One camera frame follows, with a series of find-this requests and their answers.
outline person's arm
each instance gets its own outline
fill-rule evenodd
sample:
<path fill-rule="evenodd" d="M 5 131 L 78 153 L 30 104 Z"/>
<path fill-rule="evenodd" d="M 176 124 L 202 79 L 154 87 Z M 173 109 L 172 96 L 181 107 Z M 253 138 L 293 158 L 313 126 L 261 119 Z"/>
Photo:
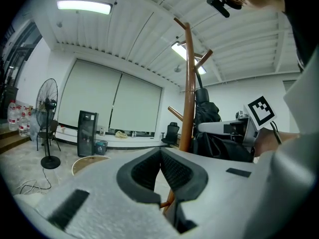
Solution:
<path fill-rule="evenodd" d="M 285 142 L 289 139 L 299 137 L 297 133 L 285 133 L 279 132 L 279 136 L 282 142 Z M 279 144 L 276 140 L 274 132 L 267 128 L 262 128 L 255 142 L 255 157 L 259 157 L 262 153 L 269 150 L 276 150 Z"/>

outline standing fan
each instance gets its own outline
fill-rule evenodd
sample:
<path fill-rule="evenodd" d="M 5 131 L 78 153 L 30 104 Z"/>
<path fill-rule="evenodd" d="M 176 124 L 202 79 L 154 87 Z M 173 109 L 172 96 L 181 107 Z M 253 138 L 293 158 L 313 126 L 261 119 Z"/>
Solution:
<path fill-rule="evenodd" d="M 49 127 L 56 112 L 57 100 L 56 82 L 52 78 L 48 79 L 42 84 L 36 99 L 36 120 L 40 129 L 46 130 L 45 157 L 41 159 L 41 165 L 46 169 L 57 168 L 61 163 L 58 157 L 50 155 L 49 149 Z"/>

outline small box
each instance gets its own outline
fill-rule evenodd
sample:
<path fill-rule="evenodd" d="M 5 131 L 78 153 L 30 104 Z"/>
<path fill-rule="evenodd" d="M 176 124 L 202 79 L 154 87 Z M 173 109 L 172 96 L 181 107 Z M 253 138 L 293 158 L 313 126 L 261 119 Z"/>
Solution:
<path fill-rule="evenodd" d="M 107 141 L 98 141 L 95 143 L 95 154 L 105 155 L 107 150 L 108 142 Z"/>

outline round stool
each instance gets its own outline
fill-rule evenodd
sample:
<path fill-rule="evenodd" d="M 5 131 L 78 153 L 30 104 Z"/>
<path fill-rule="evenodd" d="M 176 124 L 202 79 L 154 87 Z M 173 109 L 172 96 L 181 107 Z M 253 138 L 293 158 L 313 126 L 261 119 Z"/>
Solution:
<path fill-rule="evenodd" d="M 82 157 L 74 162 L 72 165 L 72 174 L 75 175 L 77 172 L 81 171 L 83 168 L 99 162 L 109 159 L 109 157 L 105 156 L 87 156 L 87 157 Z"/>

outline fluorescent light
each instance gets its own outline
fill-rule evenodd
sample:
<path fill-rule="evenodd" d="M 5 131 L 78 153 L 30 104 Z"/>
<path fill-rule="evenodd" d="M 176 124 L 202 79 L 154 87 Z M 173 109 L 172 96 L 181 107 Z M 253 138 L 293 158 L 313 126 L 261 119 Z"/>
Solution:
<path fill-rule="evenodd" d="M 187 52 L 186 49 L 182 46 L 182 45 L 178 45 L 179 42 L 174 43 L 171 48 L 179 55 L 181 56 L 183 59 L 187 60 Z M 201 66 L 198 69 L 199 74 L 205 74 L 206 70 Z"/>
<path fill-rule="evenodd" d="M 89 10 L 103 14 L 110 14 L 112 9 L 112 5 L 108 3 L 80 0 L 58 1 L 57 5 L 60 10 Z"/>

